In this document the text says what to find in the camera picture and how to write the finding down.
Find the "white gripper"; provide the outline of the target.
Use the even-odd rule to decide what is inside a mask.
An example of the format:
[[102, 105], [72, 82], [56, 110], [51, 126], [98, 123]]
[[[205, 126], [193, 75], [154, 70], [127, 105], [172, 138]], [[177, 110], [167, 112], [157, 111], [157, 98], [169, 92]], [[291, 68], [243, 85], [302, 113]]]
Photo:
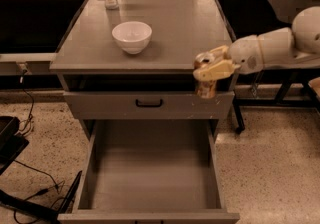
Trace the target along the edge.
[[263, 69], [262, 51], [256, 35], [240, 38], [229, 47], [226, 45], [211, 49], [210, 53], [215, 59], [222, 60], [216, 64], [196, 69], [193, 76], [200, 82], [216, 81], [230, 77], [238, 68], [240, 74], [252, 74]]

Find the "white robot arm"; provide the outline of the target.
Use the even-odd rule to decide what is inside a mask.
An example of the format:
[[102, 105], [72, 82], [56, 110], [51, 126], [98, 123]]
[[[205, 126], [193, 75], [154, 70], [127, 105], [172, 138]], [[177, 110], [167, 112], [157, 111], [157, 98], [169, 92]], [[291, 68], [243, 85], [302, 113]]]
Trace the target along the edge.
[[193, 71], [199, 82], [230, 77], [235, 71], [252, 74], [262, 70], [317, 68], [320, 65], [320, 7], [296, 15], [291, 27], [240, 38], [197, 55], [208, 60]]

